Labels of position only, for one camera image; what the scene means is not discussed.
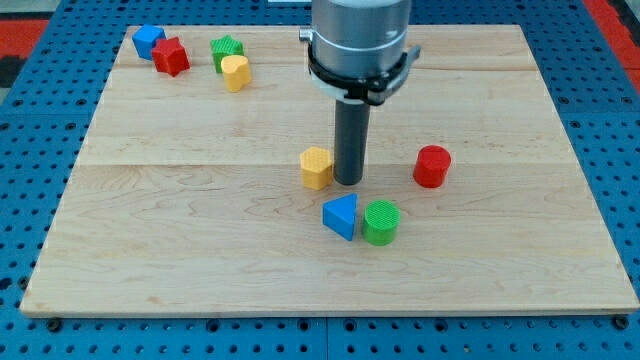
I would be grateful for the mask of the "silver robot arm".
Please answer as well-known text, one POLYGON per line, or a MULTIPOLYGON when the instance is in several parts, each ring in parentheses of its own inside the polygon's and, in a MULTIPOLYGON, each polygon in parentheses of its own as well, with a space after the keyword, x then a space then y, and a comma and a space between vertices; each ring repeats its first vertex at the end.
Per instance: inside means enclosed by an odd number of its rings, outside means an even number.
POLYGON ((402 73, 410 0, 313 0, 309 72, 329 82, 402 73))

